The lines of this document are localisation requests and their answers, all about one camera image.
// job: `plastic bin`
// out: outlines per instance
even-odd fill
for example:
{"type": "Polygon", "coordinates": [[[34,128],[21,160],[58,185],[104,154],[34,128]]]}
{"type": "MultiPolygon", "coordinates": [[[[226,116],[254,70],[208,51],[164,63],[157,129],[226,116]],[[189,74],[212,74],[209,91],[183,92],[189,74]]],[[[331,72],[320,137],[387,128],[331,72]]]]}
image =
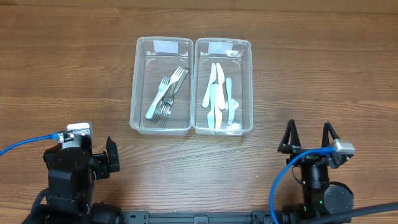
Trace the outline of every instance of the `plastic bin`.
{"type": "Polygon", "coordinates": [[[130,126],[141,134],[184,135],[192,127],[191,86],[193,42],[178,37],[141,37],[137,41],[132,82],[130,126]],[[145,115],[157,94],[163,77],[178,68],[190,73],[175,95],[170,118],[165,128],[147,120],[145,115]]]}
{"type": "MultiPolygon", "coordinates": [[[[253,127],[253,83],[251,44],[246,40],[201,38],[196,41],[192,94],[192,123],[197,134],[240,136],[253,127]],[[202,107],[209,82],[211,64],[220,63],[225,78],[232,79],[232,98],[238,102],[232,125],[228,125],[228,110],[222,110],[220,129],[210,129],[208,108],[202,107]]],[[[223,85],[226,103],[226,86],[223,85]]]]}

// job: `wooden table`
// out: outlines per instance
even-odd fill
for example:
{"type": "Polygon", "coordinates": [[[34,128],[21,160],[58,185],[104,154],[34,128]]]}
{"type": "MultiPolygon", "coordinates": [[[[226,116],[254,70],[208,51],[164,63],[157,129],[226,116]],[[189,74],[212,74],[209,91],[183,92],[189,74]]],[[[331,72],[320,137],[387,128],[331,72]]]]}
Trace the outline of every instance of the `wooden table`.
{"type": "MultiPolygon", "coordinates": [[[[357,154],[330,178],[355,207],[398,200],[398,15],[0,7],[0,148],[91,121],[94,151],[107,136],[121,171],[96,183],[95,201],[150,212],[269,208],[289,119],[302,146],[319,147],[330,121],[357,154]],[[254,128],[243,138],[144,136],[129,114],[141,36],[230,37],[252,43],[254,128]]],[[[21,223],[47,187],[44,150],[28,144],[0,158],[0,223],[21,223]]],[[[276,206],[302,201],[291,174],[276,206]]],[[[396,223],[397,212],[355,218],[396,223]]]]}

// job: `white plastic knife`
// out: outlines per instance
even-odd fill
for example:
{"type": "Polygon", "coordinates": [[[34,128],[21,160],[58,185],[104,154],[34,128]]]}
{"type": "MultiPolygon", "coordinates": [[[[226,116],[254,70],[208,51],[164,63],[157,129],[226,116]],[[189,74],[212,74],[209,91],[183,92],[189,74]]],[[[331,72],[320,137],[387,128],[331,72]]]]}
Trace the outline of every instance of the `white plastic knife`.
{"type": "MultiPolygon", "coordinates": [[[[218,88],[218,84],[215,84],[215,85],[216,85],[216,89],[217,89],[216,98],[218,99],[219,88],[218,88]]],[[[223,112],[220,111],[220,108],[218,106],[219,101],[217,99],[216,99],[216,106],[215,106],[216,129],[220,129],[221,122],[223,121],[223,112]]]]}
{"type": "Polygon", "coordinates": [[[209,125],[209,128],[213,128],[213,129],[215,127],[216,94],[217,94],[216,85],[211,84],[210,112],[207,114],[207,124],[209,125]]]}
{"type": "Polygon", "coordinates": [[[217,91],[217,104],[220,110],[225,109],[225,98],[224,98],[224,90],[223,84],[225,82],[225,76],[223,68],[221,68],[220,63],[216,64],[217,67],[217,77],[218,77],[218,91],[217,91]]]}
{"type": "Polygon", "coordinates": [[[226,94],[228,96],[228,125],[232,125],[235,117],[235,109],[239,106],[238,102],[232,99],[232,79],[225,79],[226,94]]]}
{"type": "Polygon", "coordinates": [[[217,79],[217,68],[216,64],[212,63],[211,64],[211,72],[210,72],[210,78],[209,78],[209,83],[207,84],[207,89],[205,93],[205,97],[203,98],[203,102],[201,104],[202,107],[207,108],[209,107],[209,101],[210,101],[210,86],[215,82],[217,79]]]}

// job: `cable connector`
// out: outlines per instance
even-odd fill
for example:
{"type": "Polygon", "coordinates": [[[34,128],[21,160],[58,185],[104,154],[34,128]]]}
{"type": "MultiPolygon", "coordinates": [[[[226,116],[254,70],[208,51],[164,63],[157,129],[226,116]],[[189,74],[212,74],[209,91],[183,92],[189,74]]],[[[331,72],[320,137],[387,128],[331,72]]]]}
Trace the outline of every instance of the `cable connector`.
{"type": "Polygon", "coordinates": [[[51,139],[60,140],[61,136],[62,136],[62,133],[52,133],[51,134],[51,139]]]}
{"type": "Polygon", "coordinates": [[[340,139],[333,140],[328,147],[332,147],[336,152],[346,155],[354,155],[355,148],[353,143],[349,141],[342,141],[340,139]]]}

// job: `blue cable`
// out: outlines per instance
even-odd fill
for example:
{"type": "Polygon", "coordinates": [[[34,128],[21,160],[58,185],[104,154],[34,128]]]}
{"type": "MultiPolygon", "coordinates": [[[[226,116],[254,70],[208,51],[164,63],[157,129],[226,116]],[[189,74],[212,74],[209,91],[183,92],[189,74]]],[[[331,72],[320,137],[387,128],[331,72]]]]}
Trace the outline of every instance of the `blue cable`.
{"type": "Polygon", "coordinates": [[[14,149],[14,148],[17,147],[17,146],[21,146],[21,145],[23,145],[23,144],[27,144],[27,143],[30,143],[30,142],[35,142],[35,141],[40,141],[40,140],[46,140],[46,139],[55,139],[55,140],[59,140],[58,133],[52,133],[52,134],[48,134],[48,135],[41,136],[41,137],[26,139],[26,140],[20,141],[20,142],[18,142],[18,143],[12,144],[12,145],[8,146],[7,148],[3,149],[3,150],[0,152],[0,156],[2,156],[4,153],[10,151],[11,149],[14,149]]]}
{"type": "Polygon", "coordinates": [[[279,173],[279,175],[276,177],[276,179],[274,181],[274,184],[272,185],[271,194],[269,196],[269,210],[271,211],[271,216],[272,216],[272,219],[274,220],[275,224],[279,224],[279,222],[278,222],[278,219],[276,218],[276,214],[275,214],[275,210],[274,210],[274,195],[275,195],[276,187],[278,186],[278,183],[281,180],[281,178],[283,177],[283,175],[285,175],[285,173],[287,171],[289,171],[289,169],[292,165],[294,165],[299,159],[303,158],[304,156],[307,156],[309,154],[319,154],[321,156],[328,156],[332,152],[335,152],[335,151],[336,150],[332,147],[323,147],[320,149],[311,149],[311,150],[305,151],[305,152],[299,154],[298,156],[296,156],[294,159],[292,159],[291,162],[289,164],[287,164],[285,169],[283,169],[279,173]]]}

